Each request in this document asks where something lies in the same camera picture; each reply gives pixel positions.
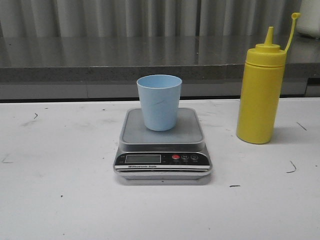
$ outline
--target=cup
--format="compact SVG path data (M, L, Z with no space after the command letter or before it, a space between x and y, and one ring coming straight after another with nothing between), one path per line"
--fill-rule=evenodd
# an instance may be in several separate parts
M149 75L136 81L144 125L154 131L172 129L177 122L182 80L171 75Z

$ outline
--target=table surface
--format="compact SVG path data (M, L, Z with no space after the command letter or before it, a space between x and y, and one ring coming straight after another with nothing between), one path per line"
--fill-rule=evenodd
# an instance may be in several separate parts
M197 111L214 172L200 184L113 171L138 101L0 104L1 240L320 239L320 98L284 98L270 143L236 137L239 99Z

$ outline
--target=scale platform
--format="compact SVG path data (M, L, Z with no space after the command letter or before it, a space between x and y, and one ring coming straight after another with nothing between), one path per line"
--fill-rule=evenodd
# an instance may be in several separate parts
M197 113L179 108L167 131L148 129L141 108L128 110L113 164L126 179L200 179L212 172Z

